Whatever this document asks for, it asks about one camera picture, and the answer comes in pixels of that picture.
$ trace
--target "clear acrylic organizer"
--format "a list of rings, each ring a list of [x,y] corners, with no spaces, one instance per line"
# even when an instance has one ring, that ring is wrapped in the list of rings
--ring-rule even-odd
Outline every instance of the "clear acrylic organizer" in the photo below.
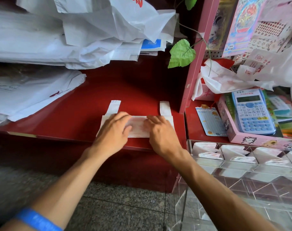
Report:
[[[188,150],[192,153],[196,140],[188,140]],[[219,149],[224,143],[217,143]],[[257,147],[244,146],[253,152]],[[236,195],[252,206],[258,213],[272,222],[279,230],[292,231],[292,158],[289,151],[282,151],[278,157],[288,160],[286,166],[272,166],[259,163],[244,163],[219,159],[192,157],[208,173],[227,186]],[[216,228],[202,204],[182,177],[178,181],[175,205],[174,231],[215,231]]]

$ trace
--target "calculator button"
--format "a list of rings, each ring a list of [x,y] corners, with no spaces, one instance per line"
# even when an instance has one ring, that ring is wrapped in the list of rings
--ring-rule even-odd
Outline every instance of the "calculator button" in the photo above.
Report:
[[[253,108],[253,107],[254,107],[254,103],[247,103],[246,106],[247,106],[248,108]]]

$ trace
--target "artificial leaf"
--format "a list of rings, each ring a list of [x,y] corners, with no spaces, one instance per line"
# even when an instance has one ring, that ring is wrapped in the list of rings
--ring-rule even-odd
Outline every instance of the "artificial leaf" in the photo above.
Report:
[[[170,50],[171,59],[167,68],[187,66],[195,59],[196,52],[186,39],[179,40]]]
[[[184,0],[187,10],[191,10],[195,6],[196,1],[197,0]]]

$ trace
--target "granite floor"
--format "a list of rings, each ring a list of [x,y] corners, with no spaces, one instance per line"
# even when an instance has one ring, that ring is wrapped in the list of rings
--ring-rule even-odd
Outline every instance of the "granite floor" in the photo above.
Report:
[[[54,175],[0,167],[0,223],[55,182]],[[164,231],[175,224],[172,194],[91,183],[66,231]]]

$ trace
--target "blue calculator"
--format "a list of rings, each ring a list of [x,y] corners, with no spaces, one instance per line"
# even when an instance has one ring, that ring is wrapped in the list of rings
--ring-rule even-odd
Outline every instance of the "blue calculator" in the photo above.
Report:
[[[261,89],[232,93],[240,131],[256,135],[271,135],[276,131]]]

